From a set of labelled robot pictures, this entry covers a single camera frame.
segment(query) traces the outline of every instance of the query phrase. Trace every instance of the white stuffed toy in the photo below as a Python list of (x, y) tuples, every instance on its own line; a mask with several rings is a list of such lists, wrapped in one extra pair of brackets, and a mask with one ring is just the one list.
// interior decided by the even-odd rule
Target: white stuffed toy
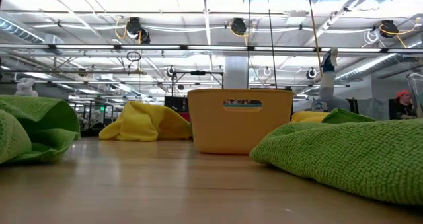
[(32, 86), (34, 86), (34, 84), (35, 84), (35, 79), (31, 79), (31, 78), (20, 79), (20, 82), (16, 85), (15, 95), (38, 96), (38, 93), (32, 90)]

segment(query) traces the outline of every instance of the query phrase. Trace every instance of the ceiling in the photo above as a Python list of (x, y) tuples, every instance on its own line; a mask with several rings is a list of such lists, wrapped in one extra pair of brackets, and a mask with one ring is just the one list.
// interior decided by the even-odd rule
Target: ceiling
[[(3, 0), (1, 10), (17, 22), (23, 23), (35, 34), (53, 34), (61, 38), (66, 44), (134, 44), (128, 37), (120, 40), (115, 30), (98, 30), (100, 36), (84, 27), (75, 15), (69, 10), (75, 11), (89, 26), (104, 28), (105, 26), (124, 25), (129, 16), (141, 18), (143, 26), (161, 28), (192, 28), (198, 32), (163, 32), (160, 30), (148, 30), (152, 44), (197, 44), (197, 45), (236, 45), (244, 46), (244, 38), (233, 35), (228, 25), (234, 17), (243, 17), (245, 23), (256, 25), (257, 30), (270, 29), (270, 20), (266, 1), (249, 0), (60, 0), (69, 8), (64, 7), (57, 0)], [(330, 17), (336, 15), (348, 0), (315, 0), (313, 4), (316, 27), (320, 27)], [(302, 22), (304, 28), (312, 28), (313, 23), (309, 13), (309, 4), (306, 0), (271, 0), (272, 28), (278, 30), (287, 28), (287, 13), (292, 10), (305, 10), (307, 17)], [(207, 6), (208, 16), (204, 13)], [(355, 47), (360, 48), (367, 43), (367, 32), (355, 32), (355, 30), (370, 29), (373, 25), (380, 25), (382, 20), (393, 20), (399, 30), (407, 31), (414, 27), (416, 19), (423, 11), (422, 0), (389, 0), (376, 5), (359, 5), (354, 10), (345, 12), (330, 25), (329, 30), (348, 30), (348, 33), (332, 34), (323, 33), (319, 36), (319, 46), (325, 47)], [(211, 29), (210, 40), (207, 39), (206, 18)], [(411, 33), (405, 34), (403, 39), (419, 33), (420, 27)], [(269, 46), (272, 37), (275, 46), (315, 46), (313, 43), (306, 44), (313, 38), (313, 32), (308, 30), (292, 30), (286, 32), (258, 33), (253, 32), (249, 36), (251, 46)], [(380, 38), (374, 44), (366, 47), (393, 47), (399, 45), (397, 38)], [(0, 33), (0, 43), (23, 43), (6, 32)], [(141, 67), (147, 75), (114, 75), (116, 81), (168, 81), (165, 76), (166, 69), (172, 65), (179, 71), (205, 70), (223, 71), (225, 66), (225, 54), (195, 54), (185, 57), (182, 52), (169, 52), (164, 57), (161, 51), (146, 52), (139, 64), (132, 63), (132, 69)], [(340, 57), (338, 64), (346, 67), (364, 57)], [(38, 56), (34, 59), (53, 64), (53, 57)], [(58, 63), (63, 63), (68, 57), (58, 58)], [(124, 65), (128, 67), (131, 62), (123, 58)], [(251, 56), (251, 64), (255, 68), (261, 81), (274, 83), (273, 76), (265, 75), (265, 71), (272, 69), (274, 61), (271, 55)], [(276, 56), (276, 72), (278, 83), (312, 83), (305, 78), (306, 70), (314, 67), (318, 69), (318, 60), (311, 56)], [(117, 71), (122, 70), (122, 64), (115, 57), (78, 57), (73, 58), (71, 63), (64, 63), (62, 69), (86, 68), (88, 70)], [(77, 80), (96, 80), (97, 77), (78, 77)], [(213, 81), (211, 76), (187, 75), (182, 81)], [(163, 94), (163, 89), (157, 86), (133, 86), (145, 94)]]

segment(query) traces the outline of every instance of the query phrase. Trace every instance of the black ceiling fixture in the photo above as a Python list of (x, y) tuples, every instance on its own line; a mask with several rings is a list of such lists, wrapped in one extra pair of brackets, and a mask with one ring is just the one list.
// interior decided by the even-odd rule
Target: black ceiling fixture
[(84, 73), (85, 71), (87, 71), (86, 69), (78, 69), (78, 71), (81, 72), (81, 73), (78, 74), (81, 77), (86, 77), (88, 75), (87, 73)]
[(316, 77), (316, 70), (315, 68), (311, 68), (307, 71), (307, 74), (305, 75), (308, 79), (314, 79)]
[(397, 26), (395, 26), (392, 20), (383, 20), (381, 29), (386, 32), (390, 32), (390, 33), (386, 33), (381, 30), (381, 36), (384, 38), (392, 38), (395, 36), (395, 34), (399, 33)]
[(139, 17), (130, 17), (130, 20), (126, 24), (126, 31), (130, 34), (131, 38), (139, 40), (139, 34), (141, 33), (141, 41), (143, 44), (150, 44), (150, 33), (144, 29), (139, 22)]
[(244, 36), (245, 32), (247, 31), (247, 26), (245, 26), (244, 19), (234, 18), (233, 22), (231, 23), (231, 30), (236, 35)]

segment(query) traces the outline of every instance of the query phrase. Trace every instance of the red cap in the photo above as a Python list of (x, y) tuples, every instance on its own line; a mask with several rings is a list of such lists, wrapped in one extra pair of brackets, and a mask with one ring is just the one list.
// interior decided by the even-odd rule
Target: red cap
[(406, 94), (410, 94), (410, 91), (408, 90), (399, 91), (397, 92), (397, 98), (400, 98), (402, 95), (406, 95)]

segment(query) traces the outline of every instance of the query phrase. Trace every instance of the person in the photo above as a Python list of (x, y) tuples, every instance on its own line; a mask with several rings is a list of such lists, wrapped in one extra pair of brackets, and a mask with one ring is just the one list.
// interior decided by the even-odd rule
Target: person
[(396, 119), (413, 119), (416, 118), (416, 113), (413, 110), (411, 103), (410, 91), (403, 90), (397, 92), (395, 99), (395, 117)]
[(315, 112), (332, 112), (336, 108), (350, 111), (350, 103), (345, 98), (334, 96), (335, 66), (338, 57), (338, 48), (331, 48), (323, 58), (323, 74), (319, 88), (319, 97), (311, 104)]

